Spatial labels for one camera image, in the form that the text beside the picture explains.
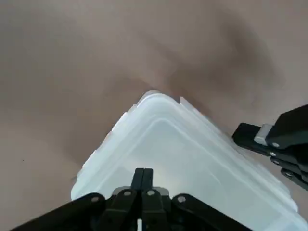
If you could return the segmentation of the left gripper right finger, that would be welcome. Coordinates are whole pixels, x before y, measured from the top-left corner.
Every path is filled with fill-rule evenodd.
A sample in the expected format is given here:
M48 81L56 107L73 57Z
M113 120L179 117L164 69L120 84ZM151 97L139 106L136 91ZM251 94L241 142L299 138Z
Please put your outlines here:
M201 200L153 186L154 171L144 168L141 180L142 229L146 231L247 231L248 227Z

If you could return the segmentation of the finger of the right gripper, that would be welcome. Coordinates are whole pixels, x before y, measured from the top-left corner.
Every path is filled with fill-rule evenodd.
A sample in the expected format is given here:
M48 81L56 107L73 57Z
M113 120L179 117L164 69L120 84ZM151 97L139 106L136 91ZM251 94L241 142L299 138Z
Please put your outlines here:
M281 114L276 122L256 126L241 123L232 135L236 145L259 153L299 153L308 150L308 106Z
M254 141L251 136L232 136L236 145L268 156L270 161L281 167L281 174L301 188L308 189L308 146L306 144L292 146L281 150L264 146Z

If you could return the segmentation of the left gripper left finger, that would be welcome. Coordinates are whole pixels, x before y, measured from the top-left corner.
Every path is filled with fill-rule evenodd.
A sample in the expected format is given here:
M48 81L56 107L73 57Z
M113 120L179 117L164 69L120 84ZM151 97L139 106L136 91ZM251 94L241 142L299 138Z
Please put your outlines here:
M106 199L89 193L14 228L16 231L135 231L140 217L144 170L135 169L130 186Z

